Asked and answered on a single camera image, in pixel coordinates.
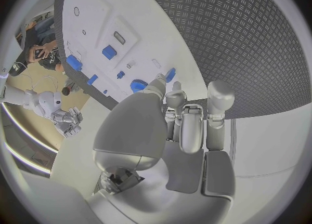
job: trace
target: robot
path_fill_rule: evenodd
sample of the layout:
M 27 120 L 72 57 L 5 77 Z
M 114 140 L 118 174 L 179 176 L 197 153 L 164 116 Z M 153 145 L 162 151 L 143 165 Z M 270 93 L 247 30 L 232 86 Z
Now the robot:
M 180 82 L 167 94 L 165 85 L 165 76 L 158 74 L 145 89 L 120 102 L 97 133 L 93 158 L 102 170 L 101 189 L 89 204 L 103 223 L 107 202 L 129 223 L 221 223 L 233 204 L 235 176 L 222 149 L 225 111 L 234 103 L 234 91 L 224 81 L 208 85 L 209 151 L 204 152 L 203 108 L 185 104 Z M 173 109 L 165 117 L 164 97 Z M 163 163 L 168 178 L 160 172 Z
M 23 91 L 21 89 L 5 84 L 0 95 L 0 103 L 8 102 L 23 106 L 32 110 L 38 116 L 50 119 L 64 137 L 71 137 L 77 134 L 81 127 L 83 117 L 77 107 L 70 108 L 69 112 L 61 109 L 61 93 L 44 91 L 36 93 L 33 90 Z

